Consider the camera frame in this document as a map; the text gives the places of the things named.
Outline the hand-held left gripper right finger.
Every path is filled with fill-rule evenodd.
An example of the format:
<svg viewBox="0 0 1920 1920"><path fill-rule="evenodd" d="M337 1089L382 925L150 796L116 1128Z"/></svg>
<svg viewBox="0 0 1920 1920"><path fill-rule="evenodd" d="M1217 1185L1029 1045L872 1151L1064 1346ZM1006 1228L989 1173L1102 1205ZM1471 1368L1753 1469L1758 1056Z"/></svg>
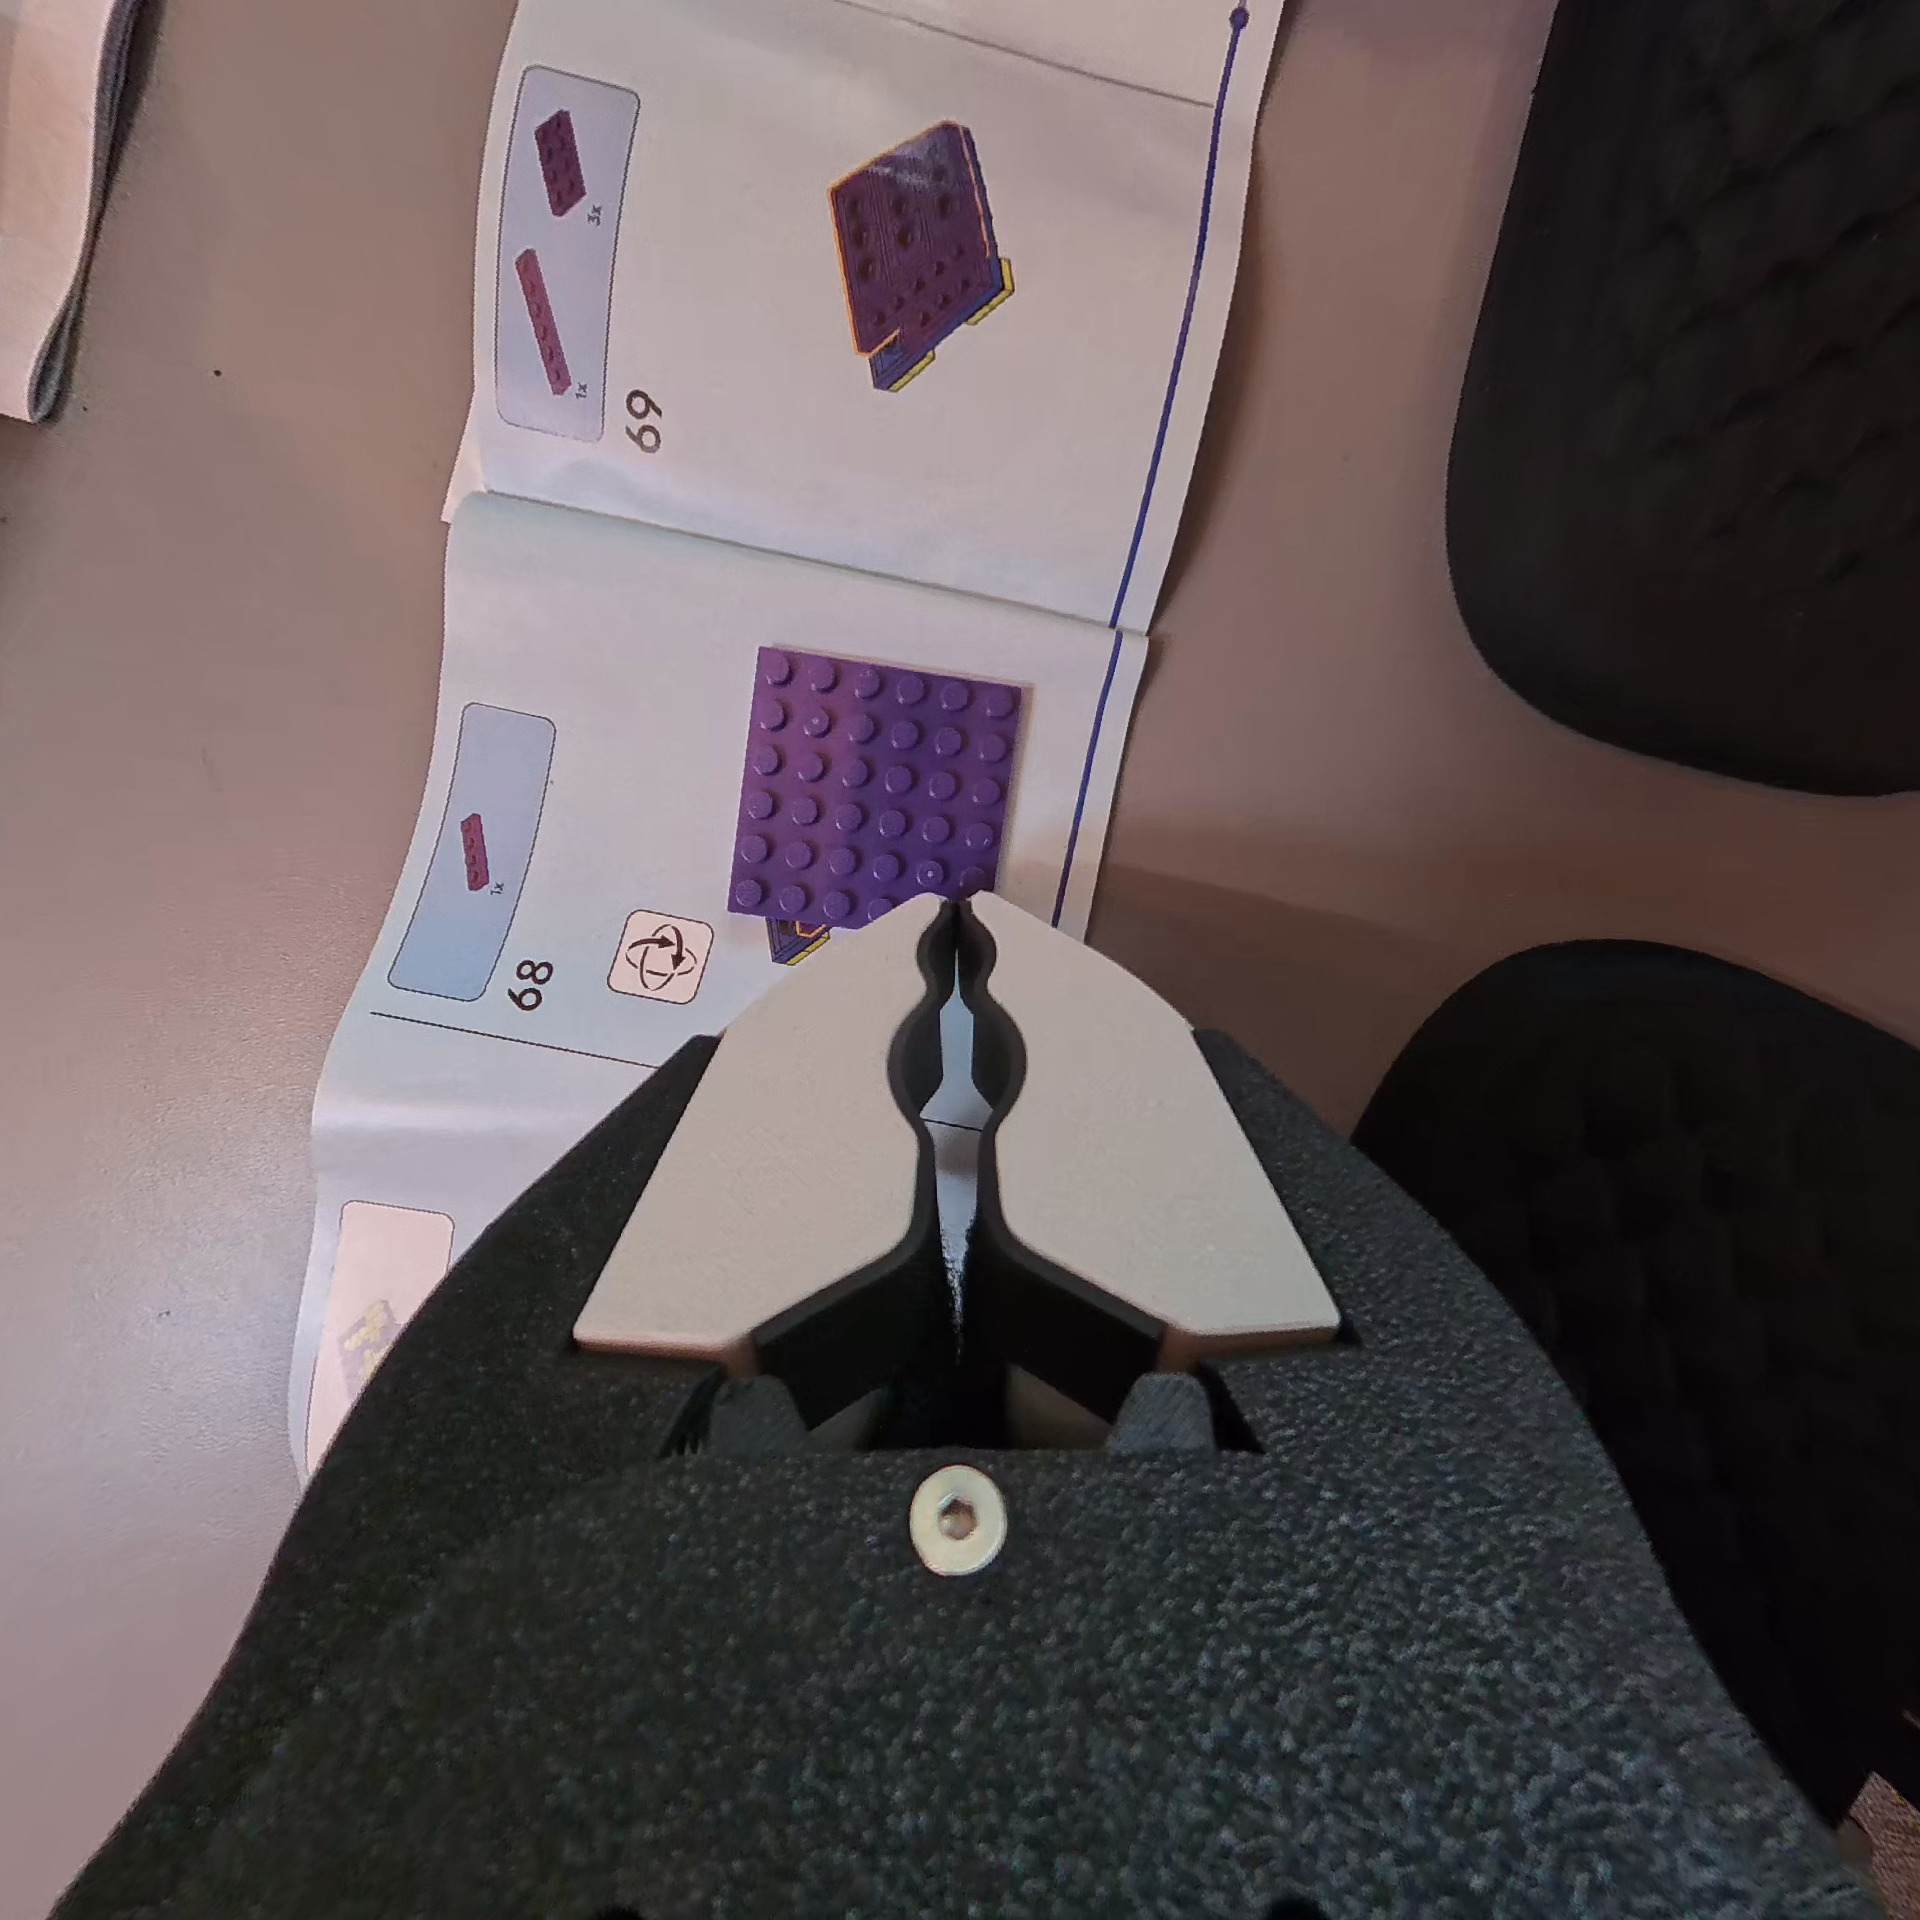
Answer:
<svg viewBox="0 0 1920 1920"><path fill-rule="evenodd" d="M1030 1377L1320 1346L1340 1309L1195 1032L1001 897L960 919L989 1104L966 1332Z"/></svg>

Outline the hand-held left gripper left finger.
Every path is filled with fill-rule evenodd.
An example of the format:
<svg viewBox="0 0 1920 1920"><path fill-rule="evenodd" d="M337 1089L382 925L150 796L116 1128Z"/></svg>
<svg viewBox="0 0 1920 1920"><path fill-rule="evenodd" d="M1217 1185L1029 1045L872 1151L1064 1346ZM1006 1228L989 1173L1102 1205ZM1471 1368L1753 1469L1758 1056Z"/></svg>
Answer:
<svg viewBox="0 0 1920 1920"><path fill-rule="evenodd" d="M731 1372L887 1377L945 1301L925 1104L952 906L833 937L717 1040L574 1338Z"/></svg>

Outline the purple studded building plate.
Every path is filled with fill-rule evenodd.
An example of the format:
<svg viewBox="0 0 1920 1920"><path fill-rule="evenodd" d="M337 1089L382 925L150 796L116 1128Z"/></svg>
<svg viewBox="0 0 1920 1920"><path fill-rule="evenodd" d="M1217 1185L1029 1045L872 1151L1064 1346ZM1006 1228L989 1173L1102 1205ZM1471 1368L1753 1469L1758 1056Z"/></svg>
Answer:
<svg viewBox="0 0 1920 1920"><path fill-rule="evenodd" d="M1022 722L1016 684L761 647L727 909L861 928L991 892Z"/></svg>

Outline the open building instruction booklet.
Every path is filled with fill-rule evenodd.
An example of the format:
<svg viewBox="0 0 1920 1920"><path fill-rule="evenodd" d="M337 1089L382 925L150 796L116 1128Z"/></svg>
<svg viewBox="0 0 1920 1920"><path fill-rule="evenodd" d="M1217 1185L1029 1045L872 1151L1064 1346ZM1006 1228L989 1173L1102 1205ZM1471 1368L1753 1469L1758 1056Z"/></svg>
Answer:
<svg viewBox="0 0 1920 1920"><path fill-rule="evenodd" d="M729 864L761 647L1023 688L998 890L1085 937L1285 4L518 4L439 722L328 1048L311 1475L468 1243L825 946Z"/></svg>

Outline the closed building instruction booklet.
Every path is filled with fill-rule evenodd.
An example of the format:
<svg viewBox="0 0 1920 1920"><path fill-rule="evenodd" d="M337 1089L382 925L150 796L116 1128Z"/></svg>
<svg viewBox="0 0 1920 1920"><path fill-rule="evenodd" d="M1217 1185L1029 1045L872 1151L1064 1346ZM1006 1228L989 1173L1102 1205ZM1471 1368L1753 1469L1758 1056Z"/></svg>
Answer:
<svg viewBox="0 0 1920 1920"><path fill-rule="evenodd" d="M47 419L103 216L140 2L3 4L3 412Z"/></svg>

